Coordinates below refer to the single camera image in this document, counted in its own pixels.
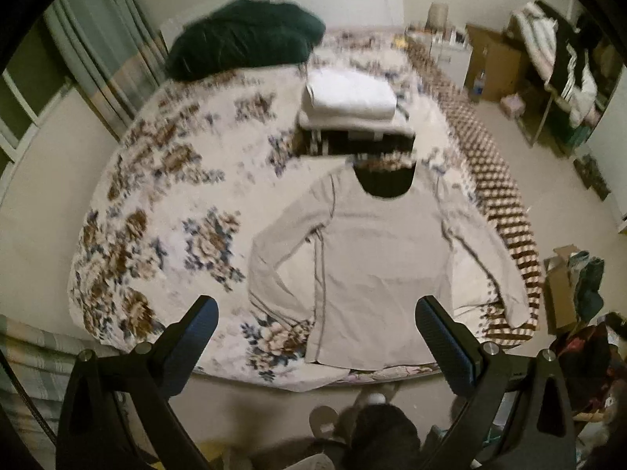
cardboard box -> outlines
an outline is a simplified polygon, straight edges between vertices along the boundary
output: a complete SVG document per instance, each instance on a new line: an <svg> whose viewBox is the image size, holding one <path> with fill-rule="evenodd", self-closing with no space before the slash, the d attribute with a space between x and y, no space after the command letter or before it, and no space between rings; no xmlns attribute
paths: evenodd
<svg viewBox="0 0 627 470"><path fill-rule="evenodd" d="M473 53L468 66L465 86L469 90L475 78L485 70L485 88L482 99L499 102L516 93L529 68L529 56L524 46L516 47L500 32L476 25L467 25Z"/></svg>
<svg viewBox="0 0 627 470"><path fill-rule="evenodd" d="M501 109L510 120L520 118L525 114L526 107L525 101L517 93L501 99Z"/></svg>
<svg viewBox="0 0 627 470"><path fill-rule="evenodd" d="M554 249L556 256L545 260L547 270L547 293L545 295L547 318L553 325L553 333L561 334L576 329L579 325L574 302L574 286L568 276L568 258L573 252L579 252L576 246L569 245Z"/></svg>

floor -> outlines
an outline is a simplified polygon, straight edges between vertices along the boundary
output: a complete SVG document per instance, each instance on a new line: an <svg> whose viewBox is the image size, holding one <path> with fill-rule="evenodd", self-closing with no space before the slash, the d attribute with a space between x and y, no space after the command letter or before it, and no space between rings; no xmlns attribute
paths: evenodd
<svg viewBox="0 0 627 470"><path fill-rule="evenodd" d="M627 291L627 236L617 234L609 208L592 190L584 189L572 160L557 157L546 136L529 148L517 125L507 120L497 105L481 103L477 111L518 181L540 257L573 243L604 258L601 294L605 309L627 312L623 297ZM550 344L546 316L544 312L541 315L537 335L514 353L535 355ZM194 376L170 404L193 440L223 441L255 451L310 436L308 416L313 408L328 405L342 410L359 391L357 387L325 387L290 393ZM416 424L424 440L433 424L450 425L453 399L444 379L431 376L403 382L393 403Z"/></svg>

dark green pillow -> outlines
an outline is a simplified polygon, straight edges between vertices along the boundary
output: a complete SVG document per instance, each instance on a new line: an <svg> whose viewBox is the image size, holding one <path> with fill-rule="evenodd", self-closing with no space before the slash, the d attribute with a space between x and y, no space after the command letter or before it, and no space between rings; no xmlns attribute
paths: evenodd
<svg viewBox="0 0 627 470"><path fill-rule="evenodd" d="M177 81L241 67L306 62L325 25L294 4L234 0L176 39L165 68Z"/></svg>

striped fabric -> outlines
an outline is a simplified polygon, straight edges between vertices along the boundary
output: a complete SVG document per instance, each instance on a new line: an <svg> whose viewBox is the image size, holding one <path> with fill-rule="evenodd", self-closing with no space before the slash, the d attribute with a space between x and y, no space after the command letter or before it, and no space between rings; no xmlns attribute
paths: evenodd
<svg viewBox="0 0 627 470"><path fill-rule="evenodd" d="M525 280L531 317L518 328L506 321L501 301L488 306L484 335L499 345L513 347L531 339L538 326L542 270L534 234L520 191L494 141L466 94L461 92L431 60L424 46L408 39L408 55L422 77L424 89L438 102L457 137L476 185L480 210L503 238Z"/></svg>
<svg viewBox="0 0 627 470"><path fill-rule="evenodd" d="M46 24L65 64L122 137L165 81L165 45L136 0L54 0Z"/></svg>
<svg viewBox="0 0 627 470"><path fill-rule="evenodd" d="M55 432L75 356L85 348L92 348L98 356L118 353L96 342L52 334L0 315L0 350L26 393ZM44 468L54 468L52 442L1 367L0 405L35 458Z"/></svg>

shoe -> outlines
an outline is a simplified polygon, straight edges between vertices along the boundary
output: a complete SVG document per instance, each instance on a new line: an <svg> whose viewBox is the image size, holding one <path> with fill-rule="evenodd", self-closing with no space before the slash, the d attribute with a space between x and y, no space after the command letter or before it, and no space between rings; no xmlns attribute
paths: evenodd
<svg viewBox="0 0 627 470"><path fill-rule="evenodd" d="M575 166L575 171L577 172L579 178L584 183L586 189L590 189L592 182L590 180L590 176L588 174L588 170L585 167L585 164L579 159L575 159L573 162L573 166Z"/></svg>
<svg viewBox="0 0 627 470"><path fill-rule="evenodd" d="M335 428L338 419L339 415L331 407L319 406L314 408L309 414L309 427L313 436L319 440L336 439Z"/></svg>
<svg viewBox="0 0 627 470"><path fill-rule="evenodd" d="M587 170L588 180L592 185L592 188L598 194L599 198L601 198L601 201L605 201L611 191L607 186L607 183L603 179L603 175L601 175L601 171L599 169L599 165L596 159L594 157L591 157L590 155L585 155L583 158L583 163L585 169Z"/></svg>

